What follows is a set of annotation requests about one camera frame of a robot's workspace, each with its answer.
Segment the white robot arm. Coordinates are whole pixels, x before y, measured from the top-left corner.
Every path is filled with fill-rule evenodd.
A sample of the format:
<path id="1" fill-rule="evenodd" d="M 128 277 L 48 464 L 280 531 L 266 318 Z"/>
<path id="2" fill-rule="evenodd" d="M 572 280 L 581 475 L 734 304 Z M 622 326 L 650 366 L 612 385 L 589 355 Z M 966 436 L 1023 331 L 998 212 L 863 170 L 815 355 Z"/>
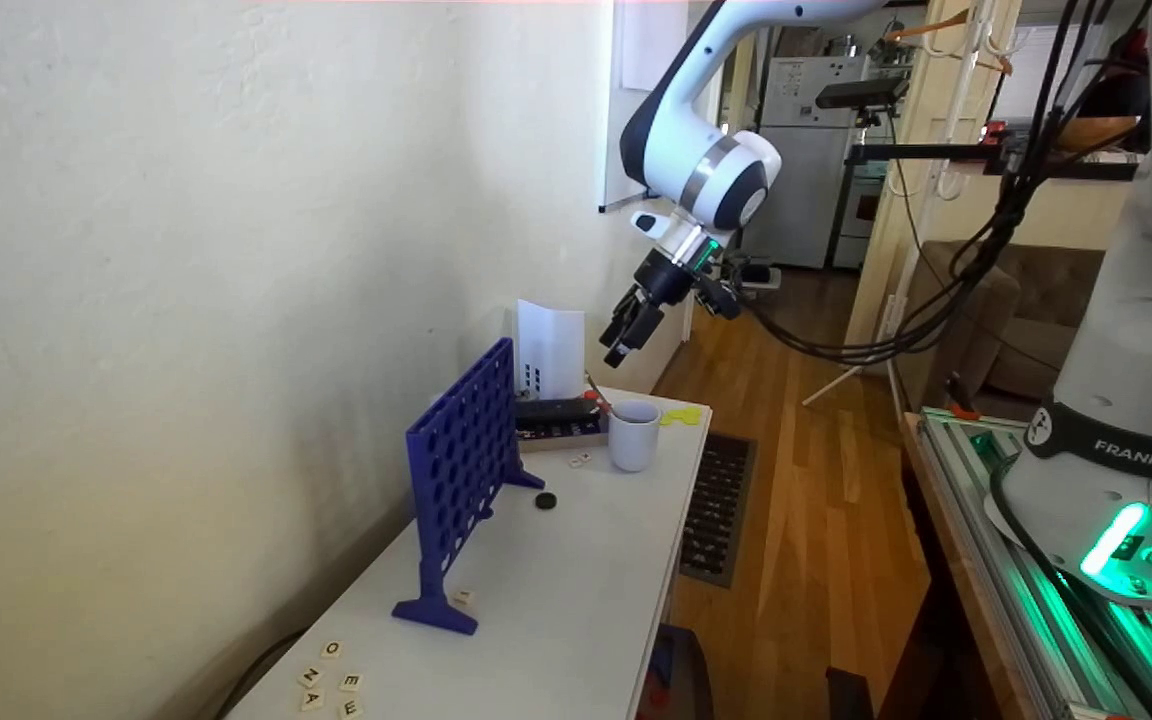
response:
<path id="1" fill-rule="evenodd" d="M 711 280 L 728 242 L 761 212 L 784 158 L 761 134 L 733 134 L 700 95 L 733 49 L 763 30 L 818 30 L 874 14 L 883 0 L 711 0 L 663 78 L 621 130 L 621 170 L 642 200 L 663 200 L 676 228 L 649 228 L 649 258 L 630 274 L 601 331 L 603 366 L 621 370 L 660 329 L 663 312 L 700 297 L 734 318 L 740 302 Z"/>

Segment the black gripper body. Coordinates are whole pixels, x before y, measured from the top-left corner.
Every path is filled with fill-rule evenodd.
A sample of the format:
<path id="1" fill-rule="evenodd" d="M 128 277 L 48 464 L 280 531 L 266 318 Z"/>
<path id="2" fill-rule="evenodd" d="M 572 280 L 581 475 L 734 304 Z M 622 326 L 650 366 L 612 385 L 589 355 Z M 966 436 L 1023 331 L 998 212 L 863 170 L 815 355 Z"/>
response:
<path id="1" fill-rule="evenodd" d="M 676 269 L 663 252 L 649 252 L 635 269 L 635 302 L 650 312 L 678 304 L 692 291 L 695 277 Z"/>

